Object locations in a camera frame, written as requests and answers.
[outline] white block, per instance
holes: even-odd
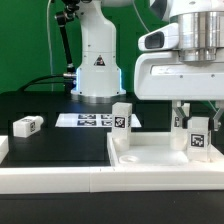
[[[27,116],[13,123],[13,134],[15,137],[27,138],[40,131],[43,118],[40,116]]]
[[[208,130],[209,118],[192,117],[188,121],[187,156],[189,160],[208,162],[211,148],[211,131]]]
[[[115,103],[112,108],[112,138],[118,150],[128,150],[131,133],[132,104]]]

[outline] cable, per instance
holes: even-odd
[[[51,43],[51,30],[50,30],[50,5],[51,1],[48,1],[47,4],[47,39],[48,39],[48,48],[49,48],[49,57],[50,57],[50,71],[51,75],[54,74],[54,68],[53,68],[53,55],[52,55],[52,43]]]
[[[39,82],[39,81],[46,80],[46,79],[54,79],[54,78],[63,78],[63,75],[42,76],[42,77],[33,79],[32,81],[28,82],[27,84],[21,86],[17,91],[23,92],[27,87],[29,87],[31,85],[38,84],[37,82]]]
[[[145,30],[149,33],[149,32],[150,32],[149,29],[146,27],[145,23],[143,22],[143,20],[142,20],[140,14],[139,14],[139,12],[138,12],[138,9],[137,9],[136,4],[135,4],[135,0],[132,0],[132,4],[133,4],[134,10],[135,10],[135,12],[136,12],[136,15],[137,15],[139,21],[141,22],[141,24],[142,24],[142,26],[145,28]]]

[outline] white cube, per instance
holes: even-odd
[[[128,150],[131,133],[131,103],[115,103],[112,107],[112,138],[120,150]]]
[[[209,161],[211,131],[208,130],[208,122],[207,117],[192,117],[188,121],[188,159]]]

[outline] black cable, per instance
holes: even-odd
[[[46,80],[46,79],[54,79],[54,78],[63,78],[63,75],[48,75],[48,76],[42,76],[36,79],[33,79],[32,81],[28,82],[27,84],[21,86],[17,91],[23,92],[27,87],[31,85],[35,85],[38,81]]]

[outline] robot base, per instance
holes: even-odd
[[[94,96],[84,96],[81,94],[77,94],[76,91],[71,91],[71,98],[75,101],[81,101],[85,103],[113,103],[118,100],[122,100],[126,98],[126,91],[119,93],[116,96],[110,97],[94,97]]]

